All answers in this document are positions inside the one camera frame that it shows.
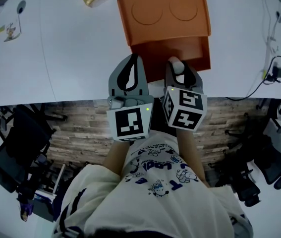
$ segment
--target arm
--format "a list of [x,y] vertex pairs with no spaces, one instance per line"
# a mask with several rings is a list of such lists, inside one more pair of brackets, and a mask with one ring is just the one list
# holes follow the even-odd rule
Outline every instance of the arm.
[[195,145],[194,137],[191,131],[177,129],[176,136],[179,145],[179,154],[188,164],[188,166],[194,171],[197,177],[201,180],[206,187],[210,187],[206,182],[204,169],[202,162]]
[[120,176],[129,146],[129,142],[115,141],[103,162],[103,166]]

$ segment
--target wooden floor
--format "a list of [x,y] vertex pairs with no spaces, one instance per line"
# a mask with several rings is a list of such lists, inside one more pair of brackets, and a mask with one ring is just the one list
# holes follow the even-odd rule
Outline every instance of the wooden floor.
[[[252,117],[262,117],[267,108],[256,110],[259,99],[233,102],[222,98],[208,99],[208,112],[195,133],[197,147],[205,169],[208,163],[221,160],[228,142],[234,141],[225,135],[230,129],[242,132],[245,125],[244,113]],[[68,116],[66,122],[50,122],[56,129],[52,136],[48,158],[56,164],[72,162],[82,166],[85,162],[101,164],[113,142],[106,111],[106,100],[51,103],[46,113],[59,113]]]

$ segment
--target cartoon print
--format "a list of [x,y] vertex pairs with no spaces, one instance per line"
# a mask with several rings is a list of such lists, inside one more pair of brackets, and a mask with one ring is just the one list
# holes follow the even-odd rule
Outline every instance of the cartoon print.
[[150,149],[148,155],[158,156],[161,153],[161,149]]
[[125,182],[130,181],[131,179],[136,178],[136,177],[141,177],[143,175],[144,175],[143,173],[135,173],[133,175],[126,176],[125,177],[125,179],[126,179]]
[[178,170],[177,173],[176,173],[176,177],[179,179],[179,182],[190,182],[190,180],[195,180],[195,181],[199,181],[198,180],[198,177],[189,172],[187,169],[185,170]]
[[6,27],[7,38],[6,38],[6,40],[4,40],[5,42],[14,40],[20,35],[20,33],[18,33],[16,36],[14,36],[14,32],[16,31],[16,27],[12,27],[12,26],[13,26],[13,23],[10,23]]
[[156,197],[162,197],[169,194],[169,191],[165,190],[160,180],[157,180],[148,190],[151,190]]
[[182,163],[183,159],[179,155],[172,155],[170,159],[176,163]]
[[132,171],[130,171],[131,174],[134,174],[138,171],[138,168],[139,168],[139,158],[137,159],[133,159],[131,162],[130,162],[131,165],[134,165],[136,166],[136,168]]

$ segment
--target fiducial marker cube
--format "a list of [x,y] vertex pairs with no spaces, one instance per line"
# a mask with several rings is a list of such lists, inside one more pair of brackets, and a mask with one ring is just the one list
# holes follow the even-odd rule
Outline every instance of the fiducial marker cube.
[[207,112],[207,96],[168,86],[163,110],[170,127],[196,131]]
[[152,103],[107,111],[113,139],[125,142],[148,138],[152,112]]

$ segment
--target circular indentation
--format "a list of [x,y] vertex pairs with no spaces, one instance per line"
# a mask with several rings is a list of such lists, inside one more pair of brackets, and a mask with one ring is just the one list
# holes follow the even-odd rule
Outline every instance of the circular indentation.
[[172,15],[182,21],[192,20],[198,13],[194,0],[173,0],[169,8]]
[[19,3],[19,5],[17,6],[17,13],[21,14],[26,8],[26,1],[23,0]]
[[133,18],[142,25],[153,25],[157,23],[162,17],[162,9],[157,4],[134,3],[131,8]]

